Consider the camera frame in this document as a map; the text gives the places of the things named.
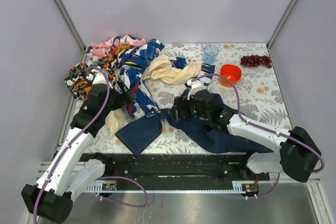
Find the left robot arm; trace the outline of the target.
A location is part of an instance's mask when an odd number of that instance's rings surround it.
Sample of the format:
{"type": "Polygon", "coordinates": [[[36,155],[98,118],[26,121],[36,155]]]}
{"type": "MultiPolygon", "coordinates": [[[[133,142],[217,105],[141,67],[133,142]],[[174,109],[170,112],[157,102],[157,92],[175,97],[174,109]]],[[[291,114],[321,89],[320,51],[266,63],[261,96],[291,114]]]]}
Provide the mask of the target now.
{"type": "Polygon", "coordinates": [[[79,195],[103,174],[112,172],[112,161],[104,154],[95,154],[78,172],[74,168],[105,125],[108,114],[134,101],[135,94],[129,89],[118,93],[106,84],[91,88],[52,163],[34,185],[26,184],[22,189],[23,201],[34,218],[63,223],[79,195]]]}

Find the orange camouflage cloth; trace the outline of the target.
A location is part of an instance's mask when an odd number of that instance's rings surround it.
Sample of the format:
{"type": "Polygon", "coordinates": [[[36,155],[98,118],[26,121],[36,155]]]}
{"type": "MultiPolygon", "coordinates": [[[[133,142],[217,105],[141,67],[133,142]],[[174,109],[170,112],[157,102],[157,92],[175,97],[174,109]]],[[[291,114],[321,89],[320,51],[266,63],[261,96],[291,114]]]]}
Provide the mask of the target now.
{"type": "Polygon", "coordinates": [[[109,82],[112,85],[115,84],[119,79],[119,58],[122,53],[127,50],[121,51],[118,55],[91,59],[89,63],[80,62],[70,68],[68,76],[65,77],[65,84],[73,97],[79,100],[88,98],[89,91],[93,85],[92,82],[87,79],[87,76],[90,73],[99,72],[95,69],[91,69],[90,66],[102,69],[107,74],[109,82]]]}

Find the dark blue denim jeans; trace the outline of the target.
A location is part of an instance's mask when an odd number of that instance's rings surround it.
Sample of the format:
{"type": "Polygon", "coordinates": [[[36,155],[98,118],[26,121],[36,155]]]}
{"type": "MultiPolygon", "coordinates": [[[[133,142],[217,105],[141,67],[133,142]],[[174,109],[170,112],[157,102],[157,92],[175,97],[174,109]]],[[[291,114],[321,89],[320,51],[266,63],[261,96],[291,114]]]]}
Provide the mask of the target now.
{"type": "Polygon", "coordinates": [[[272,150],[252,140],[211,128],[204,120],[174,119],[168,114],[168,109],[162,109],[159,114],[151,117],[143,116],[128,123],[116,132],[116,137],[134,154],[140,155],[162,133],[162,121],[182,130],[202,149],[215,154],[227,152],[271,153],[272,150]]]}

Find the blue white patterned cloth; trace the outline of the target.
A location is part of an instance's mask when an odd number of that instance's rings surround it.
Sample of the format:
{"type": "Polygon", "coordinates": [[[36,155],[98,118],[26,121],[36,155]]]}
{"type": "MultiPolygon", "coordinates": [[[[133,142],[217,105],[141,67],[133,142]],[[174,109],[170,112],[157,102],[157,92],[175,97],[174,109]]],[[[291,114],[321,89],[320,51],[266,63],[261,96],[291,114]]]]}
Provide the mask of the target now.
{"type": "MultiPolygon", "coordinates": [[[[127,50],[122,53],[119,58],[120,80],[129,90],[135,93],[135,101],[147,117],[159,114],[160,108],[145,84],[144,72],[155,58],[164,54],[162,52],[164,47],[164,44],[159,40],[151,39],[141,47],[127,50]]],[[[214,65],[202,63],[202,69],[199,75],[214,73],[214,65]]]]}

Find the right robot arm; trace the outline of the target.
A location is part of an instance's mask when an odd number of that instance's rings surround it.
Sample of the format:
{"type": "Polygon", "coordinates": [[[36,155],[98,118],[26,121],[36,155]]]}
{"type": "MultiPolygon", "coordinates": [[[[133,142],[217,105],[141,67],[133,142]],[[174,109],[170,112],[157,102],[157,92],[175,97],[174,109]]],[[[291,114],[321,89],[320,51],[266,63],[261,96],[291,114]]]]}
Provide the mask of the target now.
{"type": "Polygon", "coordinates": [[[251,154],[246,166],[255,174],[285,173],[304,183],[314,173],[317,163],[322,162],[320,150],[305,129],[299,126],[292,130],[279,129],[249,119],[208,90],[176,97],[168,114],[173,122],[192,124],[200,121],[211,132],[223,132],[266,148],[266,151],[255,147],[235,149],[236,152],[251,154]]]}

